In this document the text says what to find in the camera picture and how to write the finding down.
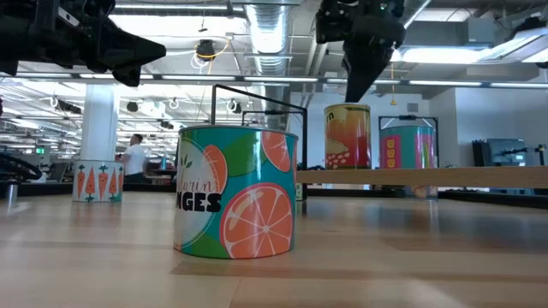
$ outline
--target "orange-print can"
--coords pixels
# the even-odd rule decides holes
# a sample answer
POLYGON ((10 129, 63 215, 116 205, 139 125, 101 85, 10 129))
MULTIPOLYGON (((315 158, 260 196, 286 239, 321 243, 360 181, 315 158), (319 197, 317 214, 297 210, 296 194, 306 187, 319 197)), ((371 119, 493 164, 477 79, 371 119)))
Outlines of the orange-print can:
POLYGON ((336 104, 325 108, 325 168, 371 168, 371 108, 336 104))

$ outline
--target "white shirt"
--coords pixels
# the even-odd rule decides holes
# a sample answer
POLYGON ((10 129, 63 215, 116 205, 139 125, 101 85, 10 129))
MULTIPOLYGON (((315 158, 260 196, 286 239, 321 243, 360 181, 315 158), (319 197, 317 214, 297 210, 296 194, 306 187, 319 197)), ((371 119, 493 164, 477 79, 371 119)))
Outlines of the white shirt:
POLYGON ((145 163, 146 154, 140 145, 131 145, 124 153, 129 155, 126 162, 126 175, 135 175, 143 173, 143 163, 145 163))

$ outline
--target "ceiling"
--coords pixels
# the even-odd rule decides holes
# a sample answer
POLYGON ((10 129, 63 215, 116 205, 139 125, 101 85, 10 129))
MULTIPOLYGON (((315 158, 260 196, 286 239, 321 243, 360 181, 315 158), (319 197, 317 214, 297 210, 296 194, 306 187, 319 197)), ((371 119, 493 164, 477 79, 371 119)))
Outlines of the ceiling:
MULTIPOLYGON (((185 3, 183 1, 118 1, 118 3, 185 3)), ((224 2, 206 2, 206 4, 221 4, 224 2)), ((427 8, 416 18, 415 24, 409 31, 420 25, 421 22, 434 22, 441 25, 446 21, 460 23, 473 15, 474 17, 493 19, 493 17, 506 15, 518 15, 523 11, 537 9, 544 11, 546 1, 538 0, 505 0, 505 1, 466 1, 466 0, 432 0, 427 8)), ((289 30, 289 75, 305 75, 305 66, 313 43, 314 15, 319 7, 319 1, 304 1, 300 6, 294 6, 290 14, 289 30)), ((142 15, 113 15, 111 19, 122 29, 140 35, 147 39, 164 44, 168 50, 168 56, 147 64, 142 68, 143 74, 227 74, 227 75, 254 75, 256 74, 255 62, 253 60, 253 46, 249 37, 249 26, 246 20, 241 18, 225 17, 202 17, 188 15, 155 16, 154 12, 148 12, 147 16, 142 15), (198 68, 194 62, 194 47, 200 39, 212 39, 215 50, 224 52, 215 60, 203 68, 198 68)), ((499 35, 508 35, 505 30, 498 29, 499 35)), ((321 59, 318 65, 318 74, 326 73, 343 76, 341 67, 343 58, 343 47, 340 43, 331 43, 327 47, 328 54, 321 56, 319 48, 316 50, 314 59, 321 59)), ((411 63, 394 62, 392 67, 387 68, 380 76, 382 78, 415 78, 415 79, 473 79, 477 76, 489 75, 489 70, 497 70, 498 76, 506 80, 530 80, 534 76, 528 72, 538 69, 532 64, 511 64, 506 65, 507 74, 498 65, 497 68, 483 68, 481 74, 477 70, 470 69, 466 64, 433 64, 433 63, 411 63)), ((78 72, 86 73, 85 68, 66 70, 53 64, 21 62, 20 72, 78 72)), ((0 95, 3 99, 5 116, 43 116, 63 117, 72 116, 74 119, 58 120, 29 120, 29 121, 8 121, 1 122, 0 145, 40 143, 38 136, 48 135, 48 142, 57 145, 59 155, 69 157, 78 151, 78 132, 81 128, 81 115, 72 115, 59 110, 53 97, 84 108, 86 85, 76 82, 32 82, 32 81, 8 81, 0 80, 0 95), (17 134, 30 133, 34 138, 22 138, 17 134)), ((200 85, 143 85, 138 88, 129 88, 116 85, 117 93, 120 96, 120 118, 119 129, 119 150, 128 144, 126 135, 132 132, 142 132, 149 136, 147 146, 155 149, 151 153, 162 155, 163 152, 175 150, 174 137, 177 127, 203 124, 208 121, 211 115, 211 87, 200 85), (142 108, 139 112, 132 113, 126 108, 128 102, 136 102, 143 106, 152 103, 154 108, 147 110, 142 108), (174 130, 160 127, 159 121, 176 124, 174 130)), ((238 89, 261 94, 265 92, 262 85, 240 86, 238 89)), ((391 86, 378 86, 377 94, 383 95, 392 91, 391 86)), ((428 96, 433 89, 428 87, 401 86, 396 88, 397 92, 420 93, 428 96)), ((244 110, 264 110, 265 106, 257 99, 243 96, 234 92, 220 91, 217 104, 217 122, 237 125, 241 121, 241 115, 232 113, 227 108, 231 100, 241 104, 244 110)), ((264 122, 263 115, 249 115, 249 119, 255 119, 256 124, 264 122)), ((280 128, 284 128, 284 122, 280 121, 280 128)))

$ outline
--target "white pillar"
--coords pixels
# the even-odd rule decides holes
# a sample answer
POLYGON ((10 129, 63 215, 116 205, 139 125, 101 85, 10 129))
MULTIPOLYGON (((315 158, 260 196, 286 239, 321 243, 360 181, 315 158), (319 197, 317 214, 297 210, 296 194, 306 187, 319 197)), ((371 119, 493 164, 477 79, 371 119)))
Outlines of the white pillar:
POLYGON ((87 85, 80 160, 114 161, 119 109, 114 86, 87 85))

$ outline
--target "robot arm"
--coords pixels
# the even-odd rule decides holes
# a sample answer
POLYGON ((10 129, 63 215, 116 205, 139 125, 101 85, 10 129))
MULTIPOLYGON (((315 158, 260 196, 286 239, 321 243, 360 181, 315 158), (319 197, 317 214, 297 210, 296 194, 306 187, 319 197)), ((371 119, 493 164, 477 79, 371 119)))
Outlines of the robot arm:
POLYGON ((318 44, 344 41, 346 102, 357 103, 402 45, 404 0, 323 0, 316 14, 318 44))
POLYGON ((85 65, 112 71, 138 86, 140 67, 165 56, 161 44, 126 33, 108 15, 115 0, 0 1, 0 72, 16 75, 19 61, 85 65))

